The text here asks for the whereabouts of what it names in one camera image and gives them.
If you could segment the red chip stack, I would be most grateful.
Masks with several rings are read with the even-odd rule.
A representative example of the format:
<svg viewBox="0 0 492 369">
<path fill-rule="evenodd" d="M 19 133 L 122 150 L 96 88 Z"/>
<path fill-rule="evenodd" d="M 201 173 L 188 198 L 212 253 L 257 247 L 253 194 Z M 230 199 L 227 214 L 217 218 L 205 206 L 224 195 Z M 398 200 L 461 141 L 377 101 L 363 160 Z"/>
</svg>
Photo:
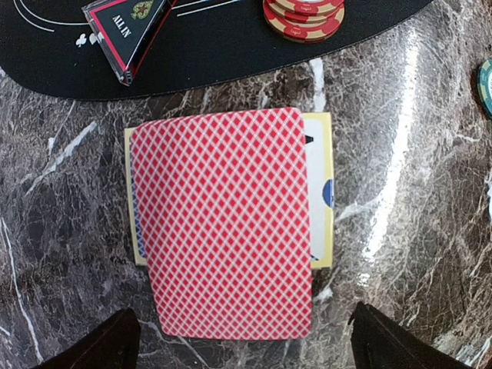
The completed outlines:
<svg viewBox="0 0 492 369">
<path fill-rule="evenodd" d="M 344 20 L 344 0 L 263 1 L 264 18 L 282 37 L 300 43 L 322 42 L 334 35 Z"/>
</svg>

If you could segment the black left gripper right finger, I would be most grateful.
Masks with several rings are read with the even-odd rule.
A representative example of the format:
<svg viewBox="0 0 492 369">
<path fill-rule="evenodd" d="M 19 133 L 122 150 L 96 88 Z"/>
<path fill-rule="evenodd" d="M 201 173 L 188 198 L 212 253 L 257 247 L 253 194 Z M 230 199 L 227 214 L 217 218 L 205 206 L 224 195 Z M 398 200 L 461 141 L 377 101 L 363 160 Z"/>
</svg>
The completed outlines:
<svg viewBox="0 0 492 369">
<path fill-rule="evenodd" d="M 356 368 L 460 368 L 461 362 L 418 340 L 370 304 L 351 315 Z"/>
</svg>

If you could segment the red backed card deck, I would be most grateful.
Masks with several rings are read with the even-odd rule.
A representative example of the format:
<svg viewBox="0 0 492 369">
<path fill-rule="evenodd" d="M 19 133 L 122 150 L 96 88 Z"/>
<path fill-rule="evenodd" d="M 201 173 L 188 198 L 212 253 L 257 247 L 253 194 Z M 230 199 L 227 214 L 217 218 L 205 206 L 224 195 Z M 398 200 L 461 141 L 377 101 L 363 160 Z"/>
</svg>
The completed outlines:
<svg viewBox="0 0 492 369">
<path fill-rule="evenodd" d="M 218 340 L 311 331 L 304 121 L 273 108 L 150 121 L 129 138 L 161 329 Z"/>
</svg>

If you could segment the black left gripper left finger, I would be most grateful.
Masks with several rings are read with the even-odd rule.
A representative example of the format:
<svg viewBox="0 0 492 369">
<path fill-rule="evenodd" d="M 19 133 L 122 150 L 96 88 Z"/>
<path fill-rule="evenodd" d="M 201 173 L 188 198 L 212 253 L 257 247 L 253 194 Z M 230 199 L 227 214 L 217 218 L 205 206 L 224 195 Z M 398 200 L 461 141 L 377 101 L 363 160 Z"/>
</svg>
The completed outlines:
<svg viewBox="0 0 492 369">
<path fill-rule="evenodd" d="M 116 311 L 69 349 L 39 368 L 135 368 L 141 326 L 131 308 Z"/>
</svg>

